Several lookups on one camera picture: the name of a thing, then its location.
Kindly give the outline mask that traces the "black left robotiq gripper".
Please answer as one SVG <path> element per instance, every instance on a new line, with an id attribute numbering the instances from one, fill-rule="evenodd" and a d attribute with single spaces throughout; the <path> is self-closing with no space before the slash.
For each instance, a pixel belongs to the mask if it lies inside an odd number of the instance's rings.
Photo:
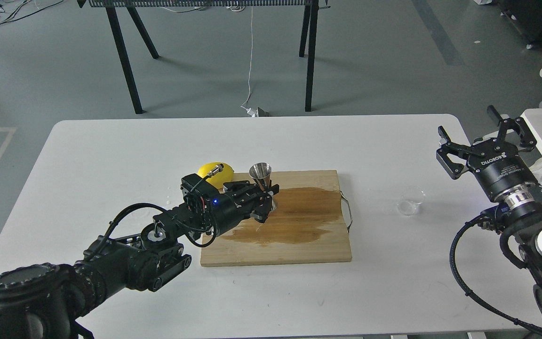
<path id="1" fill-rule="evenodd" d="M 224 193 L 213 189 L 205 195 L 211 214 L 205 234 L 220 236 L 238 226 L 241 221 L 253 218 L 264 224 L 273 210 L 273 197 L 279 193 L 279 185 L 264 188 L 249 181 L 226 182 Z"/>

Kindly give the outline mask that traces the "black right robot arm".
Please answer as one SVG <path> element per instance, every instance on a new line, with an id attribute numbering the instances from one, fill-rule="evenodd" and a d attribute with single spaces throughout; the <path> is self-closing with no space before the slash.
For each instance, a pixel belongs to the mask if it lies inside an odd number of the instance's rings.
<path id="1" fill-rule="evenodd" d="M 471 172 L 494 206 L 467 221 L 450 245 L 449 265 L 454 279 L 465 295 L 479 306 L 528 331 L 542 336 L 542 328 L 511 317 L 480 298 L 462 279 L 456 266 L 456 247 L 463 234 L 473 226 L 499 235 L 501 252 L 509 262 L 527 269 L 534 281 L 533 295 L 542 314 L 542 204 L 530 189 L 538 181 L 520 157 L 536 146 L 536 139 L 525 120 L 499 114 L 489 105 L 487 113 L 498 127 L 495 137 L 477 138 L 471 145 L 453 142 L 439 126 L 440 146 L 436 157 L 451 179 Z"/>

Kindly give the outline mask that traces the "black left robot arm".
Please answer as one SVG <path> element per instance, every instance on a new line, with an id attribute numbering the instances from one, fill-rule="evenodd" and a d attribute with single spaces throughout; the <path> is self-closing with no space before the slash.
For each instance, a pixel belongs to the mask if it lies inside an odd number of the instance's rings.
<path id="1" fill-rule="evenodd" d="M 124 288 L 158 291 L 189 268 L 179 242 L 197 247 L 243 220 L 264 223 L 279 185 L 260 179 L 224 183 L 221 193 L 201 178 L 182 178 L 183 203 L 166 210 L 140 202 L 121 210 L 107 232 L 73 265 L 51 263 L 0 274 L 0 339 L 92 339 L 77 322 Z"/>

